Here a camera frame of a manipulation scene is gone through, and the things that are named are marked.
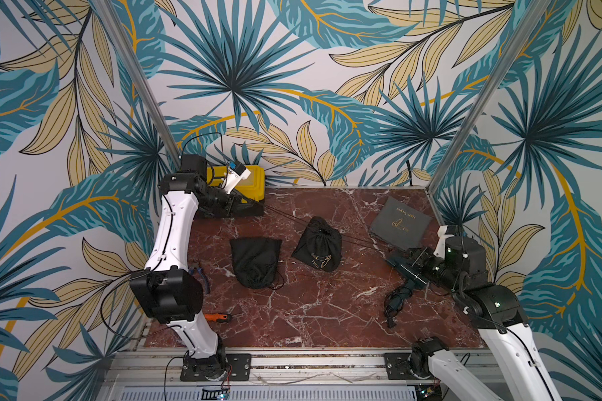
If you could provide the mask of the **black hair dryer pouch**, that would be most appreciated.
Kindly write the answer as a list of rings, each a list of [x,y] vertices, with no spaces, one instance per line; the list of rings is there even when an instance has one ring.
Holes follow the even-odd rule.
[[[268,237],[230,240],[232,269],[238,282],[253,290],[281,289],[285,284],[278,270],[281,245],[281,240]]]

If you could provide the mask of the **plain black drawstring pouch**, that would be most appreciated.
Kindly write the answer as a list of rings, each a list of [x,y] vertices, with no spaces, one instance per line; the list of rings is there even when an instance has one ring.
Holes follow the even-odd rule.
[[[339,230],[329,225],[329,222],[323,217],[311,217],[309,220],[304,220],[275,207],[265,207],[270,212],[304,226],[304,231],[292,257],[315,270],[328,273],[336,271],[342,261],[344,242],[364,249],[380,250],[373,241],[365,241],[363,238],[349,235],[344,236]]]

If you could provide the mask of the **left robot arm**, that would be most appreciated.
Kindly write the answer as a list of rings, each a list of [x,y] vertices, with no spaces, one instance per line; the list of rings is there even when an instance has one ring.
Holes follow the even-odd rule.
[[[222,364],[221,340],[202,312],[203,286],[189,272],[188,247],[199,208],[230,210],[237,199],[233,190],[251,172],[232,162],[219,186],[208,183],[207,172],[204,157],[184,155],[181,169],[159,182],[162,212],[155,245],[145,268],[130,275],[130,290],[147,317],[179,335],[189,359]]]

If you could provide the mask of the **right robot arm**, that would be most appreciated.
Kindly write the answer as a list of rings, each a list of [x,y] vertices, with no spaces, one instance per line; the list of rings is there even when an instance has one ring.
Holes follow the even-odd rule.
[[[488,345],[514,399],[561,398],[518,297],[488,280],[484,247],[471,238],[446,234],[434,249],[409,251],[406,268],[450,293]],[[436,379],[461,400],[499,398],[437,338],[413,345],[409,369],[419,379]]]

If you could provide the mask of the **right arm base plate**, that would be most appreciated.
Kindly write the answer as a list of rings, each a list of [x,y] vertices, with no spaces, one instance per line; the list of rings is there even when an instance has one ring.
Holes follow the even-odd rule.
[[[383,355],[389,380],[434,379],[428,364],[434,353],[417,350],[415,353],[386,353]]]

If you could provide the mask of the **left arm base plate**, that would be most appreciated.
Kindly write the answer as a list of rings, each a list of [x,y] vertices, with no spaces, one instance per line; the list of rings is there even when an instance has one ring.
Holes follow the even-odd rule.
[[[195,359],[185,354],[180,381],[212,382],[229,379],[231,382],[247,382],[251,366],[251,354],[215,354],[205,359]]]

